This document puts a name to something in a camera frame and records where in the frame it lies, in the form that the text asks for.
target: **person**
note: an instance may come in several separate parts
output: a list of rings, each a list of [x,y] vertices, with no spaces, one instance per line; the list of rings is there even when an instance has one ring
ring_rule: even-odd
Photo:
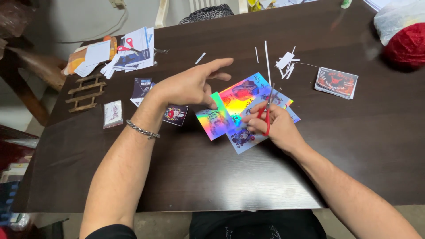
[[[131,122],[157,133],[167,105],[217,105],[207,79],[230,80],[220,71],[232,58],[217,59],[169,77],[154,86]],[[265,132],[267,124],[251,109],[243,118],[248,130]],[[361,239],[419,239],[420,235],[383,198],[333,165],[307,145],[286,110],[271,105],[269,137],[293,157],[310,177],[332,212]],[[133,219],[149,170],[156,139],[127,125],[100,163],[91,181],[80,229],[81,239],[135,239]],[[203,227],[209,220],[209,227]],[[310,210],[194,213],[191,238],[326,238]]]

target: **forearm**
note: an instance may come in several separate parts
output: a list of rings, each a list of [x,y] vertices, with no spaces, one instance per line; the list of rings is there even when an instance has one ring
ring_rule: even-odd
[[[147,94],[131,118],[136,126],[157,133],[165,106]],[[111,224],[133,227],[133,217],[145,184],[155,138],[126,126],[111,146],[91,181],[80,238]]]
[[[334,214],[360,239],[419,239],[388,202],[305,145],[292,155]]]

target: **leopard print fabric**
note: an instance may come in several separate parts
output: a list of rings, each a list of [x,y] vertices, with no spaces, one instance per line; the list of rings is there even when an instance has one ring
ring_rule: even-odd
[[[232,16],[233,12],[230,9],[229,5],[223,3],[218,6],[206,7],[194,11],[188,17],[185,17],[178,24],[194,23],[203,20],[209,20],[219,17]]]

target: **dark brown table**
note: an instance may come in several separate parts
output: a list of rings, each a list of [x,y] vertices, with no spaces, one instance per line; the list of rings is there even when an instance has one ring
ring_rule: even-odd
[[[294,100],[291,108],[301,118],[297,127],[305,140],[391,204],[425,204],[425,71],[402,73],[389,68],[378,56],[382,46],[371,27],[374,11],[361,0],[346,10],[340,8],[340,2],[322,0],[156,29],[155,47],[170,49],[168,54],[157,54],[156,67],[115,73],[105,80],[106,93],[96,101],[102,104],[121,99],[124,120],[129,119],[136,110],[129,100],[134,77],[151,77],[157,83],[193,67],[203,52],[206,55],[200,63],[235,59],[225,69],[232,75],[231,81],[211,80],[213,92],[256,72],[267,79],[267,40],[272,80]],[[273,62],[294,46],[296,58],[303,63],[358,75],[354,99],[314,90],[318,70],[314,66],[297,64],[291,78],[282,80]],[[68,113],[73,105],[65,104],[76,79],[78,76],[66,80],[49,125],[79,114]],[[92,121],[102,124],[102,117]],[[64,163],[58,168],[60,173],[43,174],[47,172],[46,159],[36,155],[14,210],[83,212],[91,177],[123,127],[103,130],[98,140],[82,135],[80,147],[97,147],[97,153]],[[160,134],[139,211],[326,206],[305,173],[270,140],[237,155],[225,135],[210,141],[193,111],[183,127],[164,122]],[[40,143],[48,138],[43,134]],[[74,146],[57,143],[58,151],[70,147]]]

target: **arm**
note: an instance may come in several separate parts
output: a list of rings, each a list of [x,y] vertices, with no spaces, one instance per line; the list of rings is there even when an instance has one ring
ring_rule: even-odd
[[[210,97],[211,87],[205,80],[230,80],[229,74],[218,70],[232,62],[232,58],[214,60],[161,81],[146,95],[131,122],[157,133],[170,103],[204,103],[212,109],[217,108]],[[155,138],[148,140],[146,135],[128,125],[124,128],[91,181],[80,229],[81,239],[112,224],[133,228],[134,213],[146,181],[155,141]]]
[[[248,123],[248,130],[267,130],[267,124],[256,118],[258,110],[265,104],[256,105],[251,109],[251,115],[242,119]],[[332,212],[357,238],[421,238],[409,222],[382,197],[309,147],[286,110],[272,105],[270,111],[270,139],[292,155],[316,185]]]

